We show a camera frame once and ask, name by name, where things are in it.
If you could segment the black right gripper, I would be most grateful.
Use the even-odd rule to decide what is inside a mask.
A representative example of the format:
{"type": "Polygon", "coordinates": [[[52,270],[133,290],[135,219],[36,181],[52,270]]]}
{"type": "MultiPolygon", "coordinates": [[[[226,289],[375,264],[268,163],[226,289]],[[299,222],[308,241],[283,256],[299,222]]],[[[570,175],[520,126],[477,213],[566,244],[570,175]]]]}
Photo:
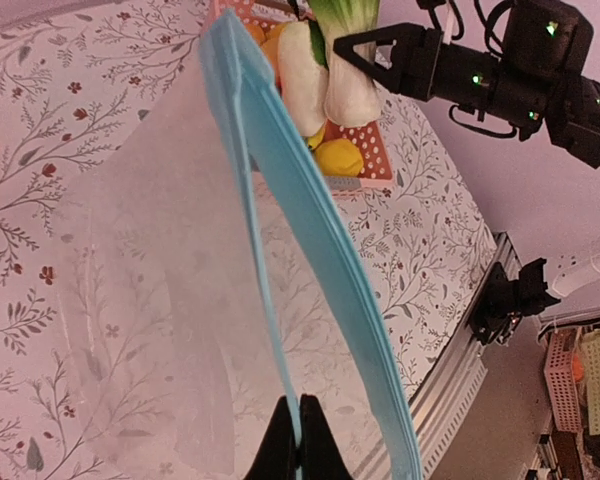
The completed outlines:
{"type": "Polygon", "coordinates": [[[391,93],[428,101],[443,38],[441,30],[401,23],[339,37],[333,50],[391,93]]]}

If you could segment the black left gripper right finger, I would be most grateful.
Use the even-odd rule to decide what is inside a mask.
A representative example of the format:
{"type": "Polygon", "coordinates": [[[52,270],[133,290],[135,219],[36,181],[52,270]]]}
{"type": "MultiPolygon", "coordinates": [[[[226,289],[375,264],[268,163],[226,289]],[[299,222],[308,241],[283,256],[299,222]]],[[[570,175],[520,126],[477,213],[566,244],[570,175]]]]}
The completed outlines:
{"type": "Polygon", "coordinates": [[[327,418],[316,396],[300,400],[302,439],[299,447],[301,476],[307,480],[352,480],[327,418]]]}

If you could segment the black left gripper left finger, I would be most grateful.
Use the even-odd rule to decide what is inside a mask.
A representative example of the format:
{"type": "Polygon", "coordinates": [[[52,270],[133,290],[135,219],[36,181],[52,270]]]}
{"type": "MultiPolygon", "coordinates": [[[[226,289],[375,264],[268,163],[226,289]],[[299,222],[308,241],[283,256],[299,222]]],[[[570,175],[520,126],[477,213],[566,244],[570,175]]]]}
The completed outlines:
{"type": "Polygon", "coordinates": [[[298,473],[297,447],[291,414],[285,396],[279,398],[258,451],[247,472],[247,480],[292,480],[298,473]]]}

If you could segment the toy bok choy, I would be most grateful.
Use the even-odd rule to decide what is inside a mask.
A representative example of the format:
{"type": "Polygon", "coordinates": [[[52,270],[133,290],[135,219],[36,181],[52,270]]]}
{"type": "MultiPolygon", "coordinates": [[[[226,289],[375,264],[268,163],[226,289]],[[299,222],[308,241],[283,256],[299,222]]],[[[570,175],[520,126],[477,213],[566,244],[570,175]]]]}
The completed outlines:
{"type": "Polygon", "coordinates": [[[325,40],[329,71],[327,118],[346,128],[363,127],[381,114],[373,80],[334,52],[340,37],[377,27],[378,0],[314,0],[308,3],[325,40]]]}

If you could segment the clear zip top bag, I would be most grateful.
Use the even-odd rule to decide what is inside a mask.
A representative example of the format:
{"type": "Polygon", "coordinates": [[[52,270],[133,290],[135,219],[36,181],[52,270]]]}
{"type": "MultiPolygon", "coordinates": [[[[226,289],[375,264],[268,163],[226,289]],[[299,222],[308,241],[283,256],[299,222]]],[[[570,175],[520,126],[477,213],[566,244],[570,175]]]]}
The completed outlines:
{"type": "Polygon", "coordinates": [[[375,292],[232,11],[55,220],[84,440],[133,479],[247,479],[285,396],[316,396],[353,479],[419,479],[375,292]]]}

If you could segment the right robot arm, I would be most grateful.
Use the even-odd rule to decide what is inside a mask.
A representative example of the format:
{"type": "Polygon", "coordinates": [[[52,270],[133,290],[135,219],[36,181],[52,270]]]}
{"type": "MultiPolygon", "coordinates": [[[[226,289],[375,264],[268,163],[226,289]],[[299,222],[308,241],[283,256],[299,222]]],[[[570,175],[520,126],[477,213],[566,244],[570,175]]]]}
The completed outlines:
{"type": "Polygon", "coordinates": [[[480,19],[484,52],[412,23],[340,37],[334,52],[394,94],[444,99],[451,112],[511,127],[470,131],[525,141],[545,127],[552,145],[599,169],[600,82],[582,74],[591,23],[562,1],[501,1],[480,19]]]}

